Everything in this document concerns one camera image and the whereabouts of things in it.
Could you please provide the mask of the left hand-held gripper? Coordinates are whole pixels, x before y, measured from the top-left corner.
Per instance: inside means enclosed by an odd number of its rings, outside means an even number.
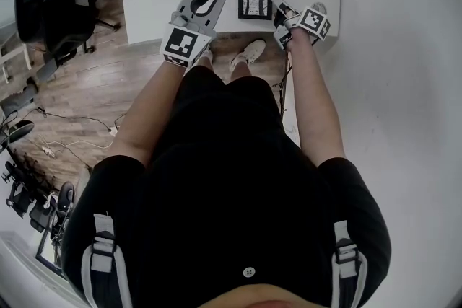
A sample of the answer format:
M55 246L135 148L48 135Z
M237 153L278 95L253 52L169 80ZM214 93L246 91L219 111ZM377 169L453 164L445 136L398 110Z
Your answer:
M169 63L192 67L215 39L226 0L181 0L165 28L160 52Z

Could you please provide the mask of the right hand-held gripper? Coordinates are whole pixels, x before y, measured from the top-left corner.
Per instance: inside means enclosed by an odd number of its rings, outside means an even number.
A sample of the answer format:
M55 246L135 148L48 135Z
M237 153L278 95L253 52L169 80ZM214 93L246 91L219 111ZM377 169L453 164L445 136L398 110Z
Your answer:
M315 41L326 39L331 23L325 14L306 7L298 12L285 0L271 0L277 11L274 15L274 39L282 50L287 49L287 43L292 39L294 29L302 29L315 38Z

